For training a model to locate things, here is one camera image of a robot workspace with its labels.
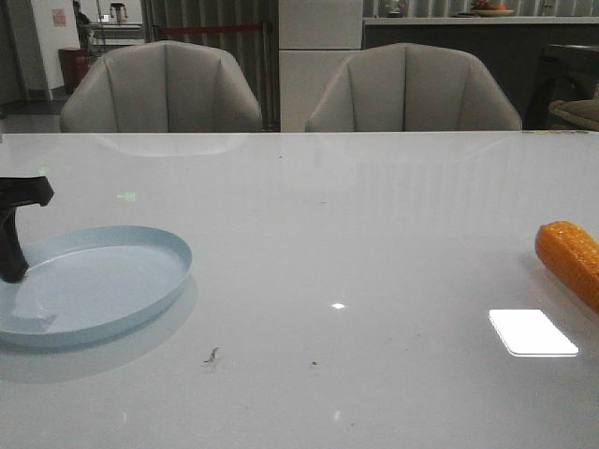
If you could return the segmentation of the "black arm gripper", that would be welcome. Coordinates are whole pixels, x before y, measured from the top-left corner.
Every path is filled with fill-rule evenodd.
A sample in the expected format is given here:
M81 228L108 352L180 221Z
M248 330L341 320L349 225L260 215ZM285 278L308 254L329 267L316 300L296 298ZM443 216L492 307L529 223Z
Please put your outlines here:
M30 178L1 178L1 279L20 282L29 264L19 242L16 228L16 209L38 204L47 206L54 191L46 176Z

